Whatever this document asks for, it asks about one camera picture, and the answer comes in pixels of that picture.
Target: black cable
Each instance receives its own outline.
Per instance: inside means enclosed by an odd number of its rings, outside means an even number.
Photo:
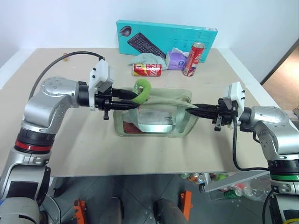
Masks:
[[[93,56],[96,56],[99,58],[99,60],[101,59],[104,59],[103,56],[97,54],[97,53],[93,53],[93,52],[90,52],[90,51],[75,51],[75,52],[71,52],[69,54],[66,54],[66,55],[63,55],[62,57],[56,59],[55,61],[53,61],[51,64],[49,64],[42,72],[41,74],[39,75],[39,77],[36,79],[36,82],[34,83],[34,85],[32,86],[32,89],[31,89],[31,92],[30,92],[30,95],[29,95],[29,99],[33,96],[34,94],[34,91],[36,90],[36,87],[38,85],[38,83],[41,81],[42,77],[44,76],[44,74],[46,74],[46,72],[54,65],[56,64],[57,62],[69,57],[69,56],[72,56],[72,55],[93,55]]]
[[[252,138],[253,138],[253,140],[256,141],[257,143],[260,143],[260,141],[256,139],[256,132],[255,132],[255,131],[253,132]]]
[[[238,132],[236,115],[233,116],[233,123],[234,123],[233,161],[234,161],[235,167],[240,171],[250,171],[250,170],[266,170],[266,171],[269,171],[268,168],[264,168],[264,167],[252,167],[252,168],[241,168],[241,167],[239,167],[238,162],[237,162],[237,152],[236,152],[237,132]]]
[[[269,194],[268,194],[267,197],[266,197],[266,200],[265,200],[264,203],[263,203],[263,211],[262,211],[263,224],[266,223],[266,220],[265,220],[266,207],[267,207],[267,203],[268,203],[268,201],[269,201],[271,195],[273,194],[273,192],[274,192],[273,190],[271,190],[271,191],[269,192]]]

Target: purple tissue box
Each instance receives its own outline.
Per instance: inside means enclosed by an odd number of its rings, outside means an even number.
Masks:
[[[165,62],[168,70],[183,70],[187,57],[180,53],[167,52]]]

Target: red ring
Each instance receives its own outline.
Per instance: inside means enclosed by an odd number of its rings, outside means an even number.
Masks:
[[[31,146],[25,143],[21,143],[18,140],[15,141],[15,145],[22,149],[26,149],[30,151],[39,151],[39,152],[50,151],[52,149],[52,146]]]

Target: tissue box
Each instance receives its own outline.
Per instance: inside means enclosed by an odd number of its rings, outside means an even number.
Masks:
[[[166,58],[173,47],[190,52],[192,44],[200,42],[205,45],[200,62],[205,62],[217,35],[214,28],[151,22],[118,20],[116,26],[121,54],[153,53]]]
[[[183,70],[187,57],[183,54],[168,51],[166,55],[166,66],[168,70]]]

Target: white wall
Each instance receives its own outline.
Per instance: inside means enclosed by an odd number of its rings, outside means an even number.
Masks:
[[[11,32],[9,14],[4,1],[0,1],[0,67],[19,49],[18,41]]]
[[[213,47],[231,48],[258,81],[299,37],[299,0],[1,2],[0,30],[20,48],[117,47],[118,19],[217,28]]]

